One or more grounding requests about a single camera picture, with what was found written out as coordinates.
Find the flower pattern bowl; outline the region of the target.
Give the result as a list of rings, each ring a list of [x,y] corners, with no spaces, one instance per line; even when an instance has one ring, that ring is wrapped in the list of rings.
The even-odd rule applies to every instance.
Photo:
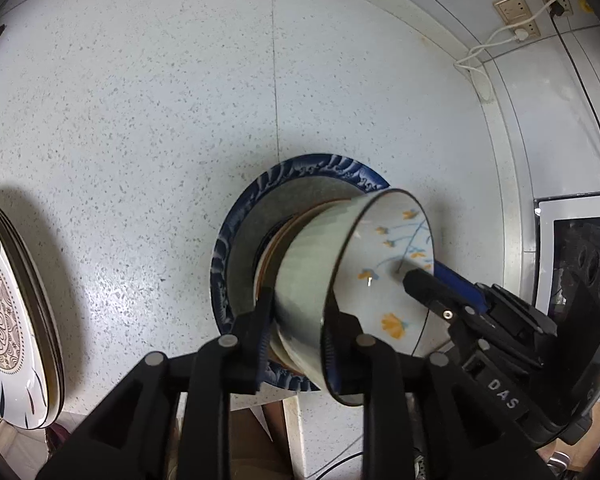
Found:
[[[309,222],[290,244],[275,286],[277,326],[291,359],[318,388],[324,382],[321,334],[326,298],[362,331],[413,354],[426,326],[424,306],[402,284],[415,269],[434,272],[434,237],[416,198],[400,188],[349,198]],[[332,394],[358,406],[359,394]]]

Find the white brown-rimmed bowl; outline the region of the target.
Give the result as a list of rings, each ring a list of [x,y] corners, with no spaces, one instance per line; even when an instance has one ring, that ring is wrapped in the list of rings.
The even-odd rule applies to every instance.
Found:
[[[303,375],[303,372],[284,348],[278,332],[277,298],[275,292],[277,275],[290,244],[304,227],[325,210],[345,201],[345,198],[326,200],[326,202],[316,204],[285,219],[266,242],[262,254],[258,259],[257,269],[254,271],[252,286],[253,303],[256,304],[264,292],[270,292],[273,298],[270,336],[271,359],[285,370],[289,370],[296,375]]]

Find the blue patterned bowl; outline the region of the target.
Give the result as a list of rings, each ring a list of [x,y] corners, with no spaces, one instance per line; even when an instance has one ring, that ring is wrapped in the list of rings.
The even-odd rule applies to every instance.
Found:
[[[253,284],[266,245],[283,225],[313,206],[388,188],[389,182],[354,158],[316,153],[291,157],[260,174],[230,208],[215,241],[210,300],[224,335],[254,308]]]

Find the small bear pattern plate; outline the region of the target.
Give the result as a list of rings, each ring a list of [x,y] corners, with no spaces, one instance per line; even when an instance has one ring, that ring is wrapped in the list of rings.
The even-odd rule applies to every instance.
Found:
[[[45,287],[29,249],[1,209],[0,237],[30,316],[46,373],[50,414],[41,427],[44,428],[56,420],[65,400],[65,374],[58,330]]]

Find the mandala pattern plate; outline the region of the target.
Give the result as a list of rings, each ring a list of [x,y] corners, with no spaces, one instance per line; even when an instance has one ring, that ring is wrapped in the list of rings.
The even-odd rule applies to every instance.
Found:
[[[0,417],[19,428],[38,429],[49,414],[41,352],[0,237]]]

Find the white microwave oven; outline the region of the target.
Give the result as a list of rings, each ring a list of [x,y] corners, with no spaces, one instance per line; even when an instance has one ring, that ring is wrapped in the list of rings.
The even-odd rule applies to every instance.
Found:
[[[570,265],[574,233],[584,226],[600,228],[600,194],[546,198],[535,204],[538,222],[535,307],[550,315],[562,298],[562,274]]]

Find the beige wall socket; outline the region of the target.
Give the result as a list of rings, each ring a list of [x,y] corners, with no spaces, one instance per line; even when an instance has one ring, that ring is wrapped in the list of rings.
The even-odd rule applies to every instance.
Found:
[[[508,32],[516,34],[518,30],[524,30],[524,38],[540,38],[541,33],[526,0],[496,0],[494,9],[503,21]]]
[[[542,0],[552,18],[564,18],[573,14],[570,0]]]

